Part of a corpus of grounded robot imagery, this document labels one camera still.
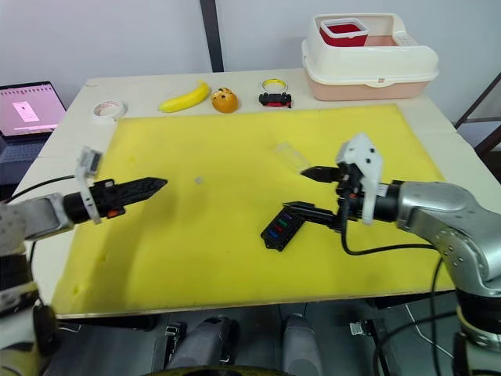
pink container base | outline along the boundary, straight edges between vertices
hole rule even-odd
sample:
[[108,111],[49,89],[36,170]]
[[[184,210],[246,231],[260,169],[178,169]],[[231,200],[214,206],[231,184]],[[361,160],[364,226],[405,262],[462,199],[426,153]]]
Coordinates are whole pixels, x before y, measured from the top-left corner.
[[371,100],[412,98],[421,94],[429,81],[393,84],[385,88],[367,85],[324,85],[306,78],[313,96],[318,100]]

banana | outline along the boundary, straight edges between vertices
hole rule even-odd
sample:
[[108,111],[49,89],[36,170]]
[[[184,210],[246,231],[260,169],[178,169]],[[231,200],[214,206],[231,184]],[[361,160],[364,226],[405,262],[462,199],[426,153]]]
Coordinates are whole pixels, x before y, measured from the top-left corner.
[[210,91],[211,88],[209,88],[206,82],[198,81],[198,88],[192,92],[187,92],[183,96],[167,99],[158,109],[162,112],[176,112],[188,107],[193,107],[207,98]]

laptop keyboard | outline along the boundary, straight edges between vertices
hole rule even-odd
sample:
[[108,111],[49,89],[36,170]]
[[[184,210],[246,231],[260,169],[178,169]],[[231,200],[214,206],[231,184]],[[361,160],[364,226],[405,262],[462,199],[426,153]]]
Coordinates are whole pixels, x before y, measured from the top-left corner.
[[7,146],[0,155],[0,163],[34,161],[44,146],[43,143],[27,143]]

white wall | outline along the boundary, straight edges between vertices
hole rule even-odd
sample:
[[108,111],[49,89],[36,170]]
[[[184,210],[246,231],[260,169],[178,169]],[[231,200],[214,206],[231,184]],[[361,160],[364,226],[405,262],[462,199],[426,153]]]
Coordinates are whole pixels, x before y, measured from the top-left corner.
[[440,59],[427,94],[456,121],[501,71],[500,0],[218,0],[226,71],[301,66],[301,40],[320,13],[396,13]]
[[198,0],[0,0],[0,85],[207,71]]

orange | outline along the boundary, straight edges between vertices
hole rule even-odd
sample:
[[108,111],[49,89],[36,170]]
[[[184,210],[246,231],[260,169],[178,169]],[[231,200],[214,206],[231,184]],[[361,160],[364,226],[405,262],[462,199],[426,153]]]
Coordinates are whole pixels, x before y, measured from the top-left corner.
[[211,97],[212,106],[219,112],[229,114],[238,108],[238,99],[228,88],[220,88]]

